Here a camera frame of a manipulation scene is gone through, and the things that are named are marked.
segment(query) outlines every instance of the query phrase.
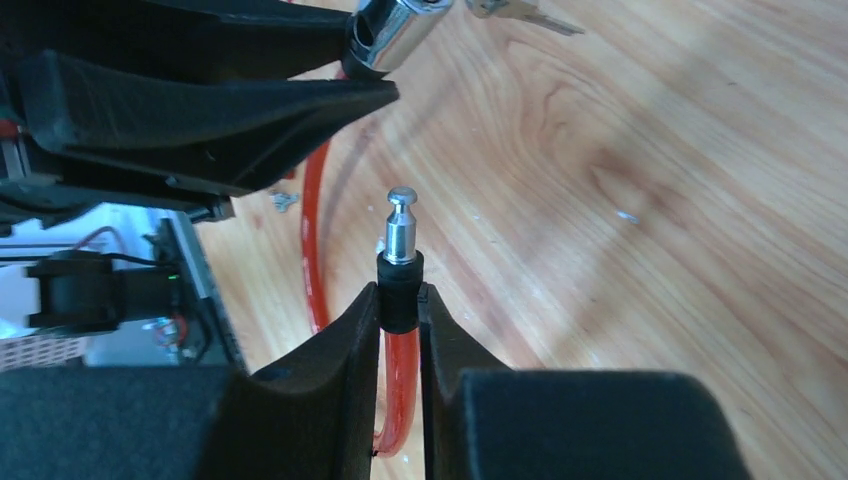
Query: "red cable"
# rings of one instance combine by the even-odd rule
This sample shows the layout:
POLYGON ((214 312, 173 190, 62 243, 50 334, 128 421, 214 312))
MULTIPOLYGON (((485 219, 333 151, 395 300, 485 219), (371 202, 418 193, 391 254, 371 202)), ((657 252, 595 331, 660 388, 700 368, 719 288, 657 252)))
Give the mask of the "red cable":
POLYGON ((397 454, 412 428, 418 393, 418 329, 394 335, 386 341, 386 422, 374 435, 374 453, 379 457, 397 454))
POLYGON ((306 310, 309 313, 313 335, 330 324, 318 264, 318 200, 321 197, 321 175, 324 172, 324 163, 329 150, 330 140, 327 140, 307 157, 306 174, 303 177, 300 244, 303 255, 303 284, 306 287, 306 310))
MULTIPOLYGON (((346 78, 339 71, 337 79, 346 78)), ((303 256, 303 283, 312 333, 330 324, 324 286, 318 261, 318 202, 321 177, 331 140, 327 140, 306 159, 303 179, 303 211, 300 220, 300 242, 303 256)), ((418 329, 404 335, 385 335, 386 341, 386 421, 383 431, 374 435, 374 453, 381 457, 395 455, 406 442, 415 414, 418 389, 418 329)))
POLYGON ((112 235, 115 236, 115 242, 118 244, 118 249, 120 250, 121 253, 126 255, 127 254, 127 244, 124 243, 123 237, 121 237, 121 234, 114 227, 110 227, 108 225, 105 226, 105 227, 100 227, 97 230, 89 233, 88 235, 83 237, 82 240, 77 242, 76 245, 74 245, 70 249, 71 250, 79 250, 81 248, 85 248, 91 243, 92 240, 99 237, 100 235, 103 235, 106 232, 109 232, 109 233, 111 233, 112 235))

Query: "black rubber grommet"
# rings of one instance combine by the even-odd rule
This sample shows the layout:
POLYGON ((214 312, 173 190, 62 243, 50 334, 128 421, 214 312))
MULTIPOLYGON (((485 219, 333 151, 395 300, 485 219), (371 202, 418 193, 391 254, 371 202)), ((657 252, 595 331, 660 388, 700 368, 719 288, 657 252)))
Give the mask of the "black rubber grommet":
POLYGON ((377 256, 377 289, 380 296, 380 327, 396 335, 418 328, 418 290, 424 281, 424 255, 415 261, 393 265, 377 256))

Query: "white surface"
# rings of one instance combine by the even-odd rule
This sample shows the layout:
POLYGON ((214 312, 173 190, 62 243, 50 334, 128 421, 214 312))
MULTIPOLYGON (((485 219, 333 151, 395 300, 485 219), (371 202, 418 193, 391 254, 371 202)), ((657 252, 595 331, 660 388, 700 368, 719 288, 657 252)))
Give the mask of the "white surface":
POLYGON ((38 313, 38 281, 26 278, 26 267, 0 267, 0 339, 23 337, 35 329, 27 327, 27 315, 38 313))

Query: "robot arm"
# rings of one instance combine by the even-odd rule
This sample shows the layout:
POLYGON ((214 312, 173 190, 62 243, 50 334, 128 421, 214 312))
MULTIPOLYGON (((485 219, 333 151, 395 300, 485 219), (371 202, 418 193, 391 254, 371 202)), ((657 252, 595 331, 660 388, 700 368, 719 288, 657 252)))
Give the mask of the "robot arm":
POLYGON ((100 202, 231 215, 345 125, 450 0, 0 2, 0 233, 100 202), (337 60, 350 80, 292 81, 337 60))

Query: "black cable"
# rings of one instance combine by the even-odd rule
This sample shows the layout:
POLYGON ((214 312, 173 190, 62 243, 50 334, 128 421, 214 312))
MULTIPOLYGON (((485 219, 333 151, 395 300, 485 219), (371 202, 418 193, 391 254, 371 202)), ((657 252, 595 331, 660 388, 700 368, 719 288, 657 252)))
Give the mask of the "black cable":
POLYGON ((156 260, 147 260, 146 258, 133 257, 131 255, 124 255, 123 253, 104 253, 104 257, 112 259, 112 260, 123 260, 125 262, 137 263, 139 265, 147 265, 148 267, 172 267, 173 263, 170 262, 157 262, 156 260))

